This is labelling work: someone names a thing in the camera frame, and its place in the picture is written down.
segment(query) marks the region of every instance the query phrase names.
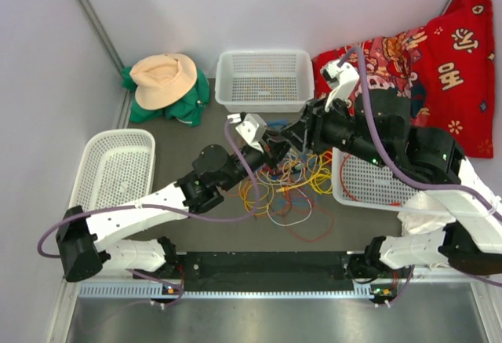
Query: red pillow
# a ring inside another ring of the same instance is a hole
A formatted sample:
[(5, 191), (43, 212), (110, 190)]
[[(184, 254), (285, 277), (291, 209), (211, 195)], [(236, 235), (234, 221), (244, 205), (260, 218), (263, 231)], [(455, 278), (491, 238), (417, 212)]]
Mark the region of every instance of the red pillow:
[[(445, 15), (395, 37), (359, 43), (370, 89), (412, 99), (413, 124), (449, 131), (471, 157), (493, 157), (495, 40), (490, 0), (454, 0)], [(316, 96), (329, 93), (323, 67), (350, 46), (313, 59)], [(357, 67), (357, 56), (349, 60)], [(361, 93), (357, 85), (349, 97)]]

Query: beige hat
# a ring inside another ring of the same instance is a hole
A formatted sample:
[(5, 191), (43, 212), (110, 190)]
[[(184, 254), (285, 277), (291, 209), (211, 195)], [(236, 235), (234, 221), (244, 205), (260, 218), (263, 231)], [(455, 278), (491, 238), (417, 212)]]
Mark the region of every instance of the beige hat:
[(138, 85), (136, 101), (147, 110), (165, 108), (195, 85), (197, 68), (183, 54), (162, 54), (140, 60), (129, 73)]

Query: metal table surface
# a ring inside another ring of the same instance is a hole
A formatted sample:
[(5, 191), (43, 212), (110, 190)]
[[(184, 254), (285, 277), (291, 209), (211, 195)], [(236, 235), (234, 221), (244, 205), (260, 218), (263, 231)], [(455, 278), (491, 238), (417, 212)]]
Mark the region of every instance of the metal table surface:
[(79, 299), (67, 343), (483, 343), (471, 286), (413, 284), (394, 307), (356, 300), (185, 300), (167, 308)]
[[(210, 80), (210, 84), (213, 90), (213, 80)], [(230, 150), (223, 133), (227, 114), (226, 108), (213, 99), (205, 109), (199, 127), (188, 127), (175, 119), (163, 117), (141, 124), (129, 124), (129, 127), (147, 130), (155, 137), (157, 148), (154, 190), (163, 188), (190, 172), (192, 161), (206, 145), (222, 144)], [(294, 120), (298, 114), (261, 116), (265, 120)], [(373, 237), (400, 234), (400, 222), (396, 213), (344, 206), (332, 195), (323, 195), (318, 204), (334, 216), (335, 222), (331, 233), (315, 243), (300, 241), (285, 228), (272, 224), (266, 215), (238, 224), (211, 224), (193, 219), (174, 221), (135, 235), (134, 239), (166, 236), (182, 251), (363, 250)], [(227, 197), (208, 215), (237, 217), (245, 211), (240, 198)], [(288, 221), (298, 220), (302, 216), (304, 214), (292, 212), (288, 215)], [(311, 239), (325, 232), (330, 221), (331, 217), (320, 210), (314, 210), (308, 221), (293, 228), (298, 234)]]

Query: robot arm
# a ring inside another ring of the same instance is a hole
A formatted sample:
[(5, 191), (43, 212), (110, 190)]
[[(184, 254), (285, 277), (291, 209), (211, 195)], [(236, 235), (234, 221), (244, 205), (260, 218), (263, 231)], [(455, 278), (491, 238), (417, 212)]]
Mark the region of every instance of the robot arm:
[[(334, 92), (346, 93), (342, 83)], [(269, 130), (258, 115), (231, 115), (246, 142), (241, 152), (252, 171), (263, 165), (275, 168), (291, 147), (322, 153), (333, 147), (383, 166), (364, 116), (361, 96), (351, 116), (336, 93), (307, 102), (301, 118), (279, 130)], [(475, 176), (462, 148), (445, 131), (409, 123), (408, 99), (386, 90), (371, 92), (373, 115), (384, 147), (397, 167), (414, 180), (428, 184), (467, 184), (495, 200)], [(176, 267), (176, 251), (168, 239), (137, 242), (125, 239), (158, 224), (186, 218), (179, 211), (204, 213), (223, 202), (219, 189), (230, 190), (247, 177), (235, 154), (214, 144), (204, 148), (185, 177), (156, 193), (127, 203), (134, 209), (92, 215), (60, 228), (56, 241), (67, 281), (80, 281), (102, 268), (135, 268), (169, 274)], [(444, 229), (410, 237), (378, 237), (363, 257), (354, 256), (349, 273), (374, 277), (407, 265), (449, 263), (476, 275), (502, 272), (502, 227), (480, 202), (459, 191), (427, 191), (457, 221)], [(167, 211), (143, 208), (164, 205)], [(67, 211), (66, 217), (82, 209)]]

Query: white plastic basket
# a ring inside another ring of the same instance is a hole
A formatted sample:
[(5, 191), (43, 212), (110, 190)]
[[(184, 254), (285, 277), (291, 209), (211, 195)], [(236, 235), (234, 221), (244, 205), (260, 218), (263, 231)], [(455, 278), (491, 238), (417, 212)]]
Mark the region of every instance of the white plastic basket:
[(215, 92), (230, 113), (298, 112), (314, 97), (311, 59), (301, 50), (227, 51)]
[[(343, 164), (346, 153), (333, 149), (332, 183), (333, 196), (342, 204), (378, 210), (405, 211), (409, 213), (434, 214), (449, 216), (444, 209), (436, 210), (440, 205), (432, 198), (420, 193), (415, 205), (423, 209), (403, 207), (406, 201), (414, 197), (418, 191), (392, 177), (387, 167), (379, 168), (369, 162), (350, 156)], [(340, 180), (340, 168), (345, 188), (354, 196), (353, 200), (344, 190)]]
[(70, 206), (84, 211), (118, 206), (150, 194), (155, 139), (145, 130), (98, 133), (85, 146)]

